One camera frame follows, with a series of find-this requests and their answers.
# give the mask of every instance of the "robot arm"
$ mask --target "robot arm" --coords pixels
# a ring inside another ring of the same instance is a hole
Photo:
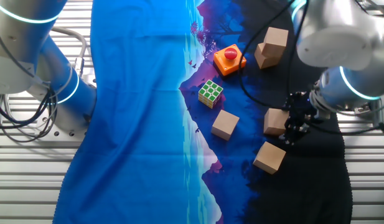
[[[49,83],[58,97],[56,125],[77,131],[89,124],[96,89],[77,75],[81,68],[76,71],[49,36],[65,3],[0,0],[0,93],[27,90],[41,100],[47,93],[41,83]],[[29,72],[15,66],[4,48]]]
[[[373,125],[384,124],[384,17],[368,15],[354,0],[310,0],[302,20],[305,3],[296,2],[294,29],[302,23],[297,54],[307,65],[329,68],[313,90],[289,100],[305,102],[301,113],[311,123],[369,103]],[[291,116],[286,129],[281,138],[293,143],[307,132],[307,124]]]

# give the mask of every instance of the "blue light ring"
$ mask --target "blue light ring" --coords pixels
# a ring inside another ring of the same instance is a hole
[[[367,95],[364,95],[362,93],[360,93],[359,91],[357,91],[347,80],[347,77],[345,76],[345,73],[344,73],[344,68],[343,67],[340,67],[340,73],[341,73],[341,77],[342,79],[344,80],[345,84],[347,85],[347,87],[353,92],[355,93],[356,95],[360,96],[361,98],[363,99],[366,99],[366,100],[378,100],[380,99],[379,96],[367,96]]]
[[[31,24],[45,24],[45,23],[48,23],[48,22],[52,22],[52,21],[56,20],[59,17],[59,15],[60,15],[60,13],[59,13],[56,16],[50,18],[50,19],[28,19],[28,18],[24,18],[24,17],[18,16],[18,15],[14,14],[14,13],[11,13],[11,12],[6,10],[2,6],[0,6],[0,11],[5,13],[8,16],[14,18],[14,19],[17,19],[18,21],[27,22],[27,23],[31,23]]]

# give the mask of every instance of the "wooden block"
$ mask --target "wooden block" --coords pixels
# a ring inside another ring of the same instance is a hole
[[[269,27],[264,39],[262,55],[281,57],[286,49],[288,34],[288,30]]]
[[[284,134],[286,128],[284,124],[289,118],[288,111],[270,108],[265,114],[264,134],[280,136]]]
[[[239,117],[221,110],[212,125],[211,133],[229,141],[238,121]]]
[[[265,57],[262,55],[264,43],[260,43],[256,46],[255,59],[260,66],[260,69],[268,68],[277,65],[280,62],[281,57]]]
[[[255,157],[254,165],[269,174],[279,170],[286,152],[268,142],[265,142]]]

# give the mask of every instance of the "blue fabric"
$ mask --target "blue fabric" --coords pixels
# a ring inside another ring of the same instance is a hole
[[[188,192],[199,191],[184,182],[179,85],[189,20],[185,1],[94,1],[98,99],[55,223],[185,223]]]
[[[342,137],[313,132],[292,149],[280,146],[287,150],[281,169],[264,173],[253,165],[256,153],[266,140],[278,143],[263,136],[267,108],[246,97],[237,76],[223,81],[212,65],[214,52],[244,49],[277,12],[266,1],[94,0],[98,99],[54,223],[348,223]],[[291,45],[290,15],[272,26],[290,30]],[[276,68],[261,71],[251,48],[243,77],[250,94],[284,103],[288,50]],[[321,73],[301,62],[293,69],[293,89],[305,90]],[[197,99],[208,79],[223,87],[212,110]],[[240,118],[228,142],[210,132],[220,110]],[[326,128],[338,130],[337,120]]]

